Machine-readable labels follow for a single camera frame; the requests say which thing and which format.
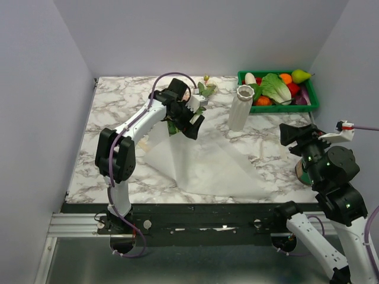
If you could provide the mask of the white wrapping paper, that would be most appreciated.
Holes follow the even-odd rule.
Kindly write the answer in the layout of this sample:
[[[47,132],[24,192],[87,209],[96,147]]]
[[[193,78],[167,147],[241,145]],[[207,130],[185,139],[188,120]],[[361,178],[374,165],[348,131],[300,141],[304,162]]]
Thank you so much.
[[[209,119],[196,140],[169,135],[167,122],[159,122],[148,133],[147,146],[144,161],[186,193],[261,200],[278,192]]]

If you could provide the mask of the pink flower bouquet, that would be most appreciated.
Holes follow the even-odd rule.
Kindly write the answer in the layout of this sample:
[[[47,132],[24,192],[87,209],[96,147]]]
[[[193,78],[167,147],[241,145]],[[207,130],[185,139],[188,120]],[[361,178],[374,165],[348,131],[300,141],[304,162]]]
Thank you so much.
[[[217,85],[215,83],[210,82],[210,77],[208,75],[205,75],[203,77],[203,80],[197,83],[197,87],[194,88],[193,92],[191,92],[190,88],[187,86],[187,91],[181,96],[181,100],[178,102],[183,102],[186,104],[192,94],[202,95],[208,99],[210,95],[215,93],[216,89]],[[199,115],[202,115],[204,111],[205,106],[201,107],[195,113],[194,118],[190,122],[194,123],[197,117]],[[165,121],[167,121],[169,135],[174,135],[176,133],[181,132],[179,131],[179,129],[176,128],[176,126],[174,126],[174,123],[168,116],[166,116]]]

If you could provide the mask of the cream ribbon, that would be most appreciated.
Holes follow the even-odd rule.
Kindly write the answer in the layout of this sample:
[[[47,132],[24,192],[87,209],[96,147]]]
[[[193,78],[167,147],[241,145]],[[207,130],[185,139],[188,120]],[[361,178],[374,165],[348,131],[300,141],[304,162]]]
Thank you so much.
[[[152,149],[151,142],[149,141],[149,136],[145,135],[143,138],[140,139],[140,141],[137,143],[137,145],[145,152],[148,153]]]

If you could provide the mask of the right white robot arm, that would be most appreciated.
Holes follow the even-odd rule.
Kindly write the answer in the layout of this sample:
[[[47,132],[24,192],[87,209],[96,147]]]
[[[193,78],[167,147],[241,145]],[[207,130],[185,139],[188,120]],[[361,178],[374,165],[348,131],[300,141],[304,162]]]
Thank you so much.
[[[378,211],[369,215],[362,195],[351,185],[360,168],[353,151],[341,146],[352,140],[356,129],[347,121],[339,121],[334,133],[314,124],[280,124],[280,142],[291,154],[301,157],[317,203],[335,229],[343,252],[313,227],[293,201],[276,207],[272,224],[276,230],[289,230],[300,239],[330,283],[378,283],[378,256],[370,235]]]

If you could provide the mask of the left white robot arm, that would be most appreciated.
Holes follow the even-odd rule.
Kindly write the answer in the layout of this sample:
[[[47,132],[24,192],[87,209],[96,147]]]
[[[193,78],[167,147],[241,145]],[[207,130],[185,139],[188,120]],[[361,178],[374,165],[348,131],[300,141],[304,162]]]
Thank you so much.
[[[136,168],[136,144],[161,121],[172,122],[184,136],[196,140],[204,121],[197,111],[206,103],[197,85],[190,88],[173,78],[161,91],[154,86],[146,103],[126,122],[100,132],[95,165],[108,183],[108,210],[114,215],[111,227],[117,233],[131,228],[128,180]]]

